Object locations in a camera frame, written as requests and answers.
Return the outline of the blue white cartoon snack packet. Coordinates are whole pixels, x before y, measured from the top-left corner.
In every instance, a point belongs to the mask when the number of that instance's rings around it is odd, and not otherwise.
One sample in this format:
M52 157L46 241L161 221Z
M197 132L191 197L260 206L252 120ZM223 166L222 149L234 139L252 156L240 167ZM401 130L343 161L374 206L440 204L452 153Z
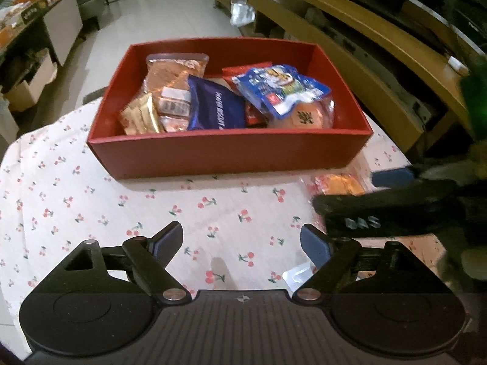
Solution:
M240 89L246 87L260 100L262 113L277 120L285 119L299 103L313 103L332 97L328 86L300 74L287 64L252 68L233 80L238 81Z

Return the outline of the red cardboard box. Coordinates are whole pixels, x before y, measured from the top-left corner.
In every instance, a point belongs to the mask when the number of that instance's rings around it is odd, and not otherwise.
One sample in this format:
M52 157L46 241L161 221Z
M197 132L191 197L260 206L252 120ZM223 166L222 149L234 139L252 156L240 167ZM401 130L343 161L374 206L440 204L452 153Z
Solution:
M120 110L139 91L155 53L203 53L205 74L270 61L329 85L337 102L331 129L227 129L127 136ZM114 73L87 145L116 180L302 171L347 166L373 131L348 85L317 44L268 38L194 38L132 44Z

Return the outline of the gold foil snack packet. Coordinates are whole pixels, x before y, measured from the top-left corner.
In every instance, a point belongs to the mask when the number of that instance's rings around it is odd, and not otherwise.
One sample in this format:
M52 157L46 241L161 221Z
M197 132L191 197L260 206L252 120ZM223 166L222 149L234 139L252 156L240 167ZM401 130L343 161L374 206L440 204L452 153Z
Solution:
M119 114L126 135L164 132L151 93L143 93L128 103Z

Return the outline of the cherry print tablecloth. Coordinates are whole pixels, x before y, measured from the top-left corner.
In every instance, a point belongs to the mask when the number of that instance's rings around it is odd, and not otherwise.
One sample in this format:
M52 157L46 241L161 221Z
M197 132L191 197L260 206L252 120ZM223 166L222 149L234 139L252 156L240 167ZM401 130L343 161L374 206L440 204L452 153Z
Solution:
M308 263L300 228L317 224L311 174L114 180L86 139L93 101L16 140L1 163L1 291L11 318L80 242L118 246L182 224L168 266L190 293L278 289Z

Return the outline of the dark blue wafer biscuit packet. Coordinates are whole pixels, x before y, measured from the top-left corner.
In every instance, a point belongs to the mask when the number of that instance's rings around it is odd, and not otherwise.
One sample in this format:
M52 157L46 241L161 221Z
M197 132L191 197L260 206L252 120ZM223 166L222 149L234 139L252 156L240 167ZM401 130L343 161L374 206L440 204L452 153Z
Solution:
M190 76L191 108L187 129L244 129L245 101L218 83Z

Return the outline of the clear packet brown tofu snack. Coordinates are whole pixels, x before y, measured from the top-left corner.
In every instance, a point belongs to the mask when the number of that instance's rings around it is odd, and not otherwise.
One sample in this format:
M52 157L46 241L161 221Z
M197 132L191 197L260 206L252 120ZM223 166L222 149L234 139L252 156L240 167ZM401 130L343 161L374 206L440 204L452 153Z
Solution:
M143 88L151 93L161 116L187 119L191 112L190 76L202 78L207 54L159 53L146 58L148 73Z

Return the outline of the long side table with snacks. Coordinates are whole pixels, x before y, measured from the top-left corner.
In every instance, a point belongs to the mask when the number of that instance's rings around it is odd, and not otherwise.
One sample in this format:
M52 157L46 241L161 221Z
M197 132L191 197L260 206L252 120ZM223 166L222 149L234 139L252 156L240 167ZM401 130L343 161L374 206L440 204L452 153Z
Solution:
M44 49L58 67L64 66L81 29L77 0L37 0L27 5L15 22L1 29L1 90L10 91Z

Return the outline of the round bun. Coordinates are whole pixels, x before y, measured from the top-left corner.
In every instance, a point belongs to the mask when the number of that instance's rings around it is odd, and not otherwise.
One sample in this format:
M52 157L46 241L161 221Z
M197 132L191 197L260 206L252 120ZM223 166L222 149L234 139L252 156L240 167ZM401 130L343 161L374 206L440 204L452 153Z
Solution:
M332 97L313 103L299 103L283 120L272 119L270 129L331 129L334 124L335 103Z

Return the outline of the white storage box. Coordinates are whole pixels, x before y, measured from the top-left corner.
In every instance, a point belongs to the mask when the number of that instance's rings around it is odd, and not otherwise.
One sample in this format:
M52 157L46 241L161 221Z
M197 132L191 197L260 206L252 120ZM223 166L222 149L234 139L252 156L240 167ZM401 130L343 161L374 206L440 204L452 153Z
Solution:
M36 52L15 84L5 94L10 111L23 112L35 106L44 88L55 80L57 71L58 66L51 59L48 48Z

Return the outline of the white spicy strip packet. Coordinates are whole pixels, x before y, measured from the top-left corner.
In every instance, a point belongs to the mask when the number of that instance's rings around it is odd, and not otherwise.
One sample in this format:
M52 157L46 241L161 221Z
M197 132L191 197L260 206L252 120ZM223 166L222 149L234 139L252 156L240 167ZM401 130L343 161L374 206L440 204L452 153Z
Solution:
M181 117L163 115L159 117L162 128L166 133L177 133L187 131L189 121Z

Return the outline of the red orange snack packet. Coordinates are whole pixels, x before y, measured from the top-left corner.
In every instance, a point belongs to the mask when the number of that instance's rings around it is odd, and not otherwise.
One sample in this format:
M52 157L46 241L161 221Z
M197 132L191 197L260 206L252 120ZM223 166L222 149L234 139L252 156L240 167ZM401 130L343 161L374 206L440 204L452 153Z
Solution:
M234 77L239 77L248 73L252 68L268 68L272 66L272 61L240 65L233 67L222 68L222 78L230 86L230 88L245 100L245 122L248 128L264 128L268 125L268 118L266 113L262 113L260 109L260 100L254 96L246 87L240 89L238 81L233 80Z

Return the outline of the orange cake in clear wrapper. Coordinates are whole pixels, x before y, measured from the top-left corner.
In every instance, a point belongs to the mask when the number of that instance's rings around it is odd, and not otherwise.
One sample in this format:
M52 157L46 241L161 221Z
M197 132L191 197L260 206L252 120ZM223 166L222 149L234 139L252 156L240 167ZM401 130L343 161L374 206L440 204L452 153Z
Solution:
M320 174L312 176L306 188L311 195L345 195L365 194L363 185L349 174Z

